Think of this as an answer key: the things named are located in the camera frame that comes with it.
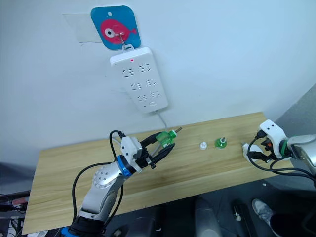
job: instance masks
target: blue sticker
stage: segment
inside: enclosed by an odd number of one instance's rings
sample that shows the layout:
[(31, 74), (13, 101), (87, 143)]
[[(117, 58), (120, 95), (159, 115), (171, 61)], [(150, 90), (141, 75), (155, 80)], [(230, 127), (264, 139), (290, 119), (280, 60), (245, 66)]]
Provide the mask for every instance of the blue sticker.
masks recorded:
[(96, 7), (91, 10), (91, 18), (106, 48), (122, 49), (122, 40), (134, 48), (140, 46), (135, 15), (128, 6)]

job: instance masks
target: black floor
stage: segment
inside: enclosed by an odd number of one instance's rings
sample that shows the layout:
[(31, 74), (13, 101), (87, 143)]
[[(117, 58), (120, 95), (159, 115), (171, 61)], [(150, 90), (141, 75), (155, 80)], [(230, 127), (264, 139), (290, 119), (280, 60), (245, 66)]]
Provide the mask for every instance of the black floor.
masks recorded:
[[(247, 237), (242, 223), (234, 219), (232, 203), (246, 204), (255, 234), (258, 237), (274, 237), (270, 228), (260, 220), (252, 210), (251, 201), (259, 198), (267, 203), (272, 210), (278, 213), (307, 213), (314, 205), (315, 199), (306, 199), (308, 194), (281, 191), (264, 180), (233, 186), (199, 195), (207, 200), (217, 215), (218, 222), (224, 237)], [(194, 237), (194, 203), (197, 197), (165, 203), (138, 211), (115, 216), (108, 225), (106, 236), (117, 228), (132, 224), (138, 217), (156, 216), (158, 227), (161, 227), (160, 236), (163, 237)], [(55, 237), (58, 230), (51, 230), (47, 237)]]

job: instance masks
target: white bottle cap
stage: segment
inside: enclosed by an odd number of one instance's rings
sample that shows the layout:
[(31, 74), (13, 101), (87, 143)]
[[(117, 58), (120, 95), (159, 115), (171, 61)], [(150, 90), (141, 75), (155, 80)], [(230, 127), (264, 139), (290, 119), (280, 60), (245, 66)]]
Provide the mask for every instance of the white bottle cap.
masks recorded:
[(206, 150), (207, 143), (206, 142), (202, 142), (199, 147), (201, 148), (201, 150)]

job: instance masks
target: gray wall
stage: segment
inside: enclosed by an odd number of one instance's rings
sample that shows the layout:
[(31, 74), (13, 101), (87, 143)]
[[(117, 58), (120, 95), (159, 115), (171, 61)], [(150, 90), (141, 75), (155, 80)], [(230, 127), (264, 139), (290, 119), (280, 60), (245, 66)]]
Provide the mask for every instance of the gray wall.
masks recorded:
[[(287, 137), (316, 134), (316, 84), (276, 120), (276, 124), (284, 130)], [(292, 163), (295, 167), (308, 170), (299, 160), (292, 160)], [(306, 178), (276, 176), (267, 181), (280, 189), (315, 191), (312, 181)]]

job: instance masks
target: red fish sticker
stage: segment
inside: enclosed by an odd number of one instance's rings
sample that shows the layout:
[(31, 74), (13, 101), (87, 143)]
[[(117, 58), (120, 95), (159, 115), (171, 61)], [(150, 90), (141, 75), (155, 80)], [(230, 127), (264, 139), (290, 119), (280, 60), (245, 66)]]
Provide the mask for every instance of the red fish sticker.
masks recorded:
[(102, 36), (112, 44), (122, 44), (119, 34), (124, 42), (127, 41), (130, 33), (137, 33), (136, 28), (130, 30), (122, 22), (115, 19), (106, 19), (100, 26)]

